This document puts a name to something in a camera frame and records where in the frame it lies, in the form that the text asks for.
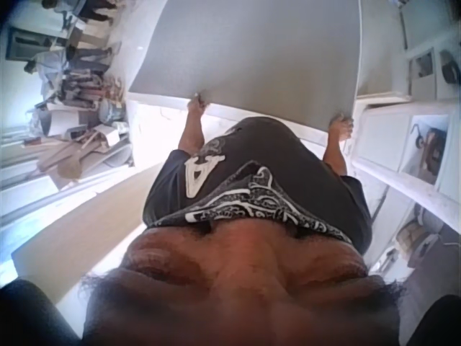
man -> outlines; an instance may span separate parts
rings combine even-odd
[[[396,291],[370,277],[360,183],[332,122],[323,161],[278,120],[204,145],[195,97],[148,194],[148,230],[96,280],[86,345],[398,345]]]
[[[104,14],[96,13],[97,9],[116,9],[117,5],[108,0],[42,0],[44,9],[54,9],[56,13],[64,16],[66,23],[67,13],[70,12],[78,18],[97,20],[98,22],[109,22],[112,26],[113,18]]]
[[[83,49],[69,46],[65,49],[50,50],[38,53],[31,61],[27,62],[24,71],[29,74],[38,72],[44,83],[51,83],[56,88],[55,80],[64,74],[67,69],[89,69],[103,74],[109,68],[108,65],[97,61],[85,61],[82,58],[95,57],[96,59],[107,58],[112,55],[112,49]]]

black t-shirt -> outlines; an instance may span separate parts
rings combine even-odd
[[[199,153],[175,150],[153,183],[143,211],[149,228],[265,218],[352,244],[364,254],[371,218],[361,183],[339,177],[283,123],[250,117]]]

white wall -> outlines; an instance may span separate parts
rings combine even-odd
[[[52,36],[61,33],[62,16],[45,10],[40,2],[24,1],[9,18],[0,34],[0,114],[1,132],[7,128],[28,124],[26,111],[42,101],[42,82],[38,74],[24,72],[25,62],[5,59],[8,44],[8,26]]]

